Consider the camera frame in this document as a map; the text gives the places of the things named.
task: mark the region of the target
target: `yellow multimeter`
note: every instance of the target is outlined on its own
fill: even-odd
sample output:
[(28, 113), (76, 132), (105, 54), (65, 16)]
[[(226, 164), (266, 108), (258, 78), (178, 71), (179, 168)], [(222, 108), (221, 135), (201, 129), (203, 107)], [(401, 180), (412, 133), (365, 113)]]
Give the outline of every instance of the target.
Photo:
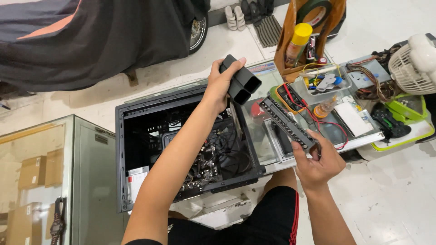
[[(288, 88), (289, 93), (292, 96), (292, 100), (294, 100), (294, 103), (289, 99), (289, 95), (284, 88), (286, 85), (286, 88)], [(278, 86), (276, 88), (276, 95), (280, 99), (280, 101), (286, 106), (286, 108), (292, 112), (294, 115), (298, 114), (299, 112), (302, 112), (304, 110), (304, 107), (306, 106), (303, 104), (303, 99), (295, 92), (295, 90), (291, 87), (289, 83), (282, 84), (281, 86)]]

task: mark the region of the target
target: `black watch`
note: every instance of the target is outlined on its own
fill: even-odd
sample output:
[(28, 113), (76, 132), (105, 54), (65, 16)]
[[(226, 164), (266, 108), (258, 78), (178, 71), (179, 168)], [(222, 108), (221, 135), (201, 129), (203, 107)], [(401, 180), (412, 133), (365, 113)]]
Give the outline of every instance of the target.
[(65, 228), (64, 204), (63, 197), (59, 197), (54, 203), (54, 221), (50, 227), (51, 245), (57, 245), (58, 241), (60, 241), (59, 244), (62, 244), (61, 236)]

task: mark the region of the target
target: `hand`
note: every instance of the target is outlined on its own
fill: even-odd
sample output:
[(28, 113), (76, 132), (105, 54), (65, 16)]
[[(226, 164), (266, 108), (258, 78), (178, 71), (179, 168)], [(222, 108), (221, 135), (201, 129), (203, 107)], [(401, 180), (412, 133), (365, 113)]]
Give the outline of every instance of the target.
[(223, 73), (219, 72), (219, 66), (224, 59), (214, 61), (212, 63), (211, 73), (208, 77), (208, 87), (204, 92), (202, 101), (205, 101), (213, 106), (216, 114), (222, 112), (227, 107), (227, 91), (230, 86), (230, 79), (233, 74), (244, 67), (247, 59), (240, 58), (232, 63)]
[(321, 145), (321, 159), (317, 150), (310, 150), (312, 158), (307, 158), (301, 145), (292, 141), (295, 160), (297, 161), (296, 173), (301, 181), (304, 191), (322, 191), (328, 188), (327, 182), (345, 168), (345, 161), (339, 156), (333, 144), (310, 129), (310, 136), (317, 139)]

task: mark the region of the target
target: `green tape roll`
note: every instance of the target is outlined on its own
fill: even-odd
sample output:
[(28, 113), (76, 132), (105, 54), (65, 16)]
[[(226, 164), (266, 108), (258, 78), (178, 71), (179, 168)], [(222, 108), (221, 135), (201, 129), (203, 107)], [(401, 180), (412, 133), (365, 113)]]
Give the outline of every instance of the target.
[(322, 7), (321, 12), (313, 19), (306, 23), (316, 28), (321, 25), (331, 12), (332, 5), (328, 0), (308, 0), (297, 12), (297, 24), (302, 23), (306, 15), (317, 7)]

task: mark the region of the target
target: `white fan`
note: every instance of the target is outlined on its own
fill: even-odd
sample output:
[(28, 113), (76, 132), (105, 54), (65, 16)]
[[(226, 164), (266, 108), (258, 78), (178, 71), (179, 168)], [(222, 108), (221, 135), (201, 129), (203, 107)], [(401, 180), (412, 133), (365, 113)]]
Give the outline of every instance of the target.
[(424, 34), (409, 38), (409, 43), (389, 60), (392, 79), (406, 93), (436, 93), (436, 47)]

